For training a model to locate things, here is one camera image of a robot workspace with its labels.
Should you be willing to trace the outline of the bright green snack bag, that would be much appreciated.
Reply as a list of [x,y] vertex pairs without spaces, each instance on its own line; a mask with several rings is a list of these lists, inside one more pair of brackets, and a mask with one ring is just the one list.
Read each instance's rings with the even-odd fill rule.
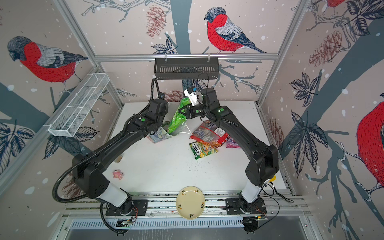
[[167,130],[169,135],[176,136],[184,130],[186,126],[187,118],[185,115],[179,113],[179,110],[182,110],[182,112],[185,113],[184,107],[188,105],[191,105],[191,101],[189,98],[184,98],[180,101],[179,106],[176,112],[174,113],[173,118]]

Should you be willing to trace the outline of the patterned paper gift bag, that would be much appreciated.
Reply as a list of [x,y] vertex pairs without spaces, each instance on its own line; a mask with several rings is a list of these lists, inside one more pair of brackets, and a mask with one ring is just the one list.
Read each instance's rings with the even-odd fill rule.
[[171,124],[170,121],[165,121],[163,125],[153,135],[148,135],[147,139],[150,140],[153,144],[156,144],[161,141],[174,138],[181,134],[186,134],[189,136],[192,135],[192,132],[189,129],[189,127],[186,125],[186,123],[181,124],[174,132],[169,134],[167,130],[170,124]]

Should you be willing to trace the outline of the red snack bag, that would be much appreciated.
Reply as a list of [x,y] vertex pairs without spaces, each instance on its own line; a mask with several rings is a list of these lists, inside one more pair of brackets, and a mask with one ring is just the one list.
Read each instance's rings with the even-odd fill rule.
[[210,121],[204,121],[190,136],[190,139],[210,145],[213,148],[222,146],[228,138],[228,133]]

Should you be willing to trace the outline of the purple candy snack bag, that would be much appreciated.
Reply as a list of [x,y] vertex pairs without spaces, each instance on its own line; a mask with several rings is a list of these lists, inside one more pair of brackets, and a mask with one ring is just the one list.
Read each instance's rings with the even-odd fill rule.
[[241,146],[232,138],[229,137],[226,142],[226,148],[228,149],[240,149]]

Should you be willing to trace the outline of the green Fox's candy bag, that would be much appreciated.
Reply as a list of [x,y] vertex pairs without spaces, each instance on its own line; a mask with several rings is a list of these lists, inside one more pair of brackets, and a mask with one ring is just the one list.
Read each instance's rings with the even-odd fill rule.
[[216,148],[208,144],[203,144],[201,142],[190,143],[189,147],[194,154],[195,160],[205,158],[209,155],[212,155],[218,152]]

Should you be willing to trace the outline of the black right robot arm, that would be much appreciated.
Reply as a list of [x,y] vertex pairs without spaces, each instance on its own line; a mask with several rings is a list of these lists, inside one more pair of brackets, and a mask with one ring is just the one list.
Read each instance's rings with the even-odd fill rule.
[[188,88],[184,94],[191,103],[179,110],[180,114],[187,119],[206,117],[229,134],[247,155],[249,164],[245,173],[248,182],[239,195],[236,208],[246,214],[256,211],[257,204],[261,202],[259,197],[263,186],[279,171],[278,148],[275,145],[268,146],[244,127],[230,108],[220,104],[214,88],[201,91],[202,103],[198,101],[195,88]]

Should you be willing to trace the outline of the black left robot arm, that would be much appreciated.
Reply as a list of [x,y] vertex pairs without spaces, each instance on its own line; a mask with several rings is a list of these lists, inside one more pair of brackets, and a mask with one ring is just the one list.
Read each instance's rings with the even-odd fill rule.
[[94,152],[73,159],[74,183],[90,199],[119,208],[122,214],[133,209],[132,197],[112,184],[103,173],[125,150],[134,143],[154,134],[162,126],[168,113],[168,102],[163,99],[151,100],[139,114],[130,117],[123,129],[106,144]]

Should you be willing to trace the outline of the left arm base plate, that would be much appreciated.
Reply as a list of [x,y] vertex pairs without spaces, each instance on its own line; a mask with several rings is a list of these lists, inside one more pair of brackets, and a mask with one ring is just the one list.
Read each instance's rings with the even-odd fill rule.
[[129,200],[120,207],[108,204],[106,216],[120,217],[120,216],[145,216],[148,208],[148,200]]

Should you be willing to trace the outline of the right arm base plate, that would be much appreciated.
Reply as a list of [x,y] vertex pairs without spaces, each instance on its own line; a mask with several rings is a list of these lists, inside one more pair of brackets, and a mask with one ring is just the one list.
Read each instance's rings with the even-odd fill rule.
[[225,210],[228,215],[267,214],[266,206],[262,198],[258,198],[252,203],[248,203],[244,199],[226,199],[225,202],[223,210]]

